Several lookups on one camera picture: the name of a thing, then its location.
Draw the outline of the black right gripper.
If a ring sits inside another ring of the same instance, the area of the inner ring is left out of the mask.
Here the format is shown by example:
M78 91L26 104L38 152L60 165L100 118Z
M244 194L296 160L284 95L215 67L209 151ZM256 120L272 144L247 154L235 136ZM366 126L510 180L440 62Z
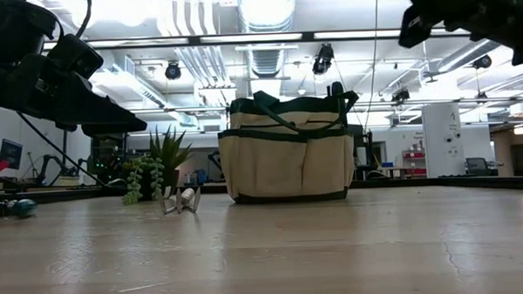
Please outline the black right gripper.
M398 44L404 48L427 40L433 27L449 32L463 29L471 40L514 40L513 0L410 0L404 12Z

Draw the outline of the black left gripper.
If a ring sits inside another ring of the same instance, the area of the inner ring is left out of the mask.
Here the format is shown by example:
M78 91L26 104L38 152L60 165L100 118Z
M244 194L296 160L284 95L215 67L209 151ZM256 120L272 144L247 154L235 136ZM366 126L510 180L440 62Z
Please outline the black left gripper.
M124 138L147 123L92 90L77 72L63 70L49 58L28 55L19 65L0 66L0 107L55 122L81 126L94 139Z

